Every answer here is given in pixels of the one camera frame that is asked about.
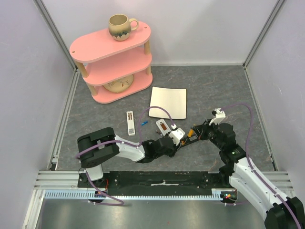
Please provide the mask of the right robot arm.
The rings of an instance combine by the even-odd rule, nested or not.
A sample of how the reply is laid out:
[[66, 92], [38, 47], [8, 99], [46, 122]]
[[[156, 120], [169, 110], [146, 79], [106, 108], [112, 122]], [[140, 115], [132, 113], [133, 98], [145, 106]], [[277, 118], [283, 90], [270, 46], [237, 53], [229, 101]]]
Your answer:
[[305, 227], [301, 200], [298, 197], [290, 198], [254, 165], [245, 150], [237, 144], [232, 125], [204, 123], [192, 129], [200, 140], [209, 140], [220, 150], [224, 166], [219, 169], [219, 184], [237, 189], [261, 215], [265, 228]]

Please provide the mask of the wide white remote control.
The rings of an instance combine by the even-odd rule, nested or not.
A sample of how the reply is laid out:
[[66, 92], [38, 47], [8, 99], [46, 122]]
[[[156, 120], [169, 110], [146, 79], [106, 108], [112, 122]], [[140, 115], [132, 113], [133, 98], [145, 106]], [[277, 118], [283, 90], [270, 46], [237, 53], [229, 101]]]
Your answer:
[[166, 121], [164, 119], [159, 119], [156, 121], [156, 125], [160, 131], [160, 133], [165, 136], [166, 134], [171, 132], [170, 127], [168, 126], [168, 124], [166, 123]]

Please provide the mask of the black remote control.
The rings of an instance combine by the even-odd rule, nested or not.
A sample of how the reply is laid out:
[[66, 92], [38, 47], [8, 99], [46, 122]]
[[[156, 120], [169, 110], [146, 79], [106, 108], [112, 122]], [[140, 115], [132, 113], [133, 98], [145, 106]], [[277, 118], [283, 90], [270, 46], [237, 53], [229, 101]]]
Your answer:
[[190, 144], [192, 144], [192, 143], [195, 143], [195, 142], [197, 142], [197, 141], [199, 141], [199, 139], [198, 139], [198, 136], [197, 135], [192, 135], [192, 137], [188, 137], [188, 136], [186, 136], [186, 137], [184, 137], [184, 138], [182, 138], [181, 140], [180, 140], [180, 147], [185, 147], [185, 146], [187, 146], [187, 145], [190, 145]]

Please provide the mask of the slim white remote control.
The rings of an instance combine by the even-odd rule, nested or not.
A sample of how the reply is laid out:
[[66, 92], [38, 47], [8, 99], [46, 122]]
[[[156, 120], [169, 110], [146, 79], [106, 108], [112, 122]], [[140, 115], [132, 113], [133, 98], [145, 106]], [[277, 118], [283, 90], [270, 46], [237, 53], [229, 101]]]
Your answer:
[[129, 136], [135, 136], [135, 125], [134, 125], [134, 116], [133, 111], [126, 112], [127, 117], [127, 129]]

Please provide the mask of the orange handled screwdriver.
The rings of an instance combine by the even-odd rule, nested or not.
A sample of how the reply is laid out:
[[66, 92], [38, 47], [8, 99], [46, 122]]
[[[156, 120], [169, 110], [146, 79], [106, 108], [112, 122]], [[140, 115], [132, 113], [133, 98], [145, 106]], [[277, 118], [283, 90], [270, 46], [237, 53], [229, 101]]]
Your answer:
[[187, 136], [190, 138], [190, 137], [192, 137], [193, 133], [194, 133], [194, 130], [190, 129], [190, 131], [188, 132]]

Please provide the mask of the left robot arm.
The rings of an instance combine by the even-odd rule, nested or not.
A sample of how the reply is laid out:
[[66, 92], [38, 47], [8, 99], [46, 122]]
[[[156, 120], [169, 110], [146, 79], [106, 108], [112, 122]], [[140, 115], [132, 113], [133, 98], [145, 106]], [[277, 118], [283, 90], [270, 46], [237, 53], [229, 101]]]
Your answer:
[[105, 161], [118, 156], [137, 163], [150, 163], [161, 156], [173, 157], [184, 135], [181, 128], [176, 128], [158, 140], [135, 143], [115, 135], [113, 128], [107, 127], [81, 136], [77, 140], [76, 158], [88, 173], [88, 182], [93, 187], [101, 187], [105, 181], [102, 169]]

